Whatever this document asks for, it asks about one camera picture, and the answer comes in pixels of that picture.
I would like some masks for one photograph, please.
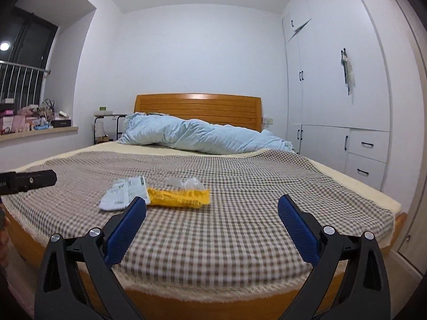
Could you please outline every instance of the floor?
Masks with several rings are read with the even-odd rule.
[[[9,284],[18,292],[20,302],[30,315],[34,314],[34,293],[37,280],[37,271],[30,267],[18,254],[10,243],[10,264],[7,268]],[[389,277],[390,297],[392,304],[392,318],[409,300],[416,289],[419,280],[407,272],[394,258],[388,256],[385,259],[387,274]]]

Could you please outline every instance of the drawer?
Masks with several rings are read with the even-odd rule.
[[[351,153],[347,154],[345,174],[374,189],[381,190],[385,171],[386,164],[381,161]]]
[[[349,153],[387,162],[390,132],[350,130]]]

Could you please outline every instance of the white wardrobe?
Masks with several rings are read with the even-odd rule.
[[[381,190],[390,139],[389,85],[363,1],[293,0],[283,30],[287,139],[295,152]]]

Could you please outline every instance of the wooden headboard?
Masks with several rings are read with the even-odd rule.
[[[135,112],[165,113],[181,119],[261,131],[261,98],[223,94],[138,95]]]

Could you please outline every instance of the drawer handle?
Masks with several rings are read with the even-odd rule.
[[[373,148],[374,147],[374,145],[372,143],[362,142],[362,145],[368,145],[369,148]]]
[[[369,172],[362,171],[361,169],[357,169],[357,171],[359,173],[363,174],[364,176],[368,176],[369,175]]]

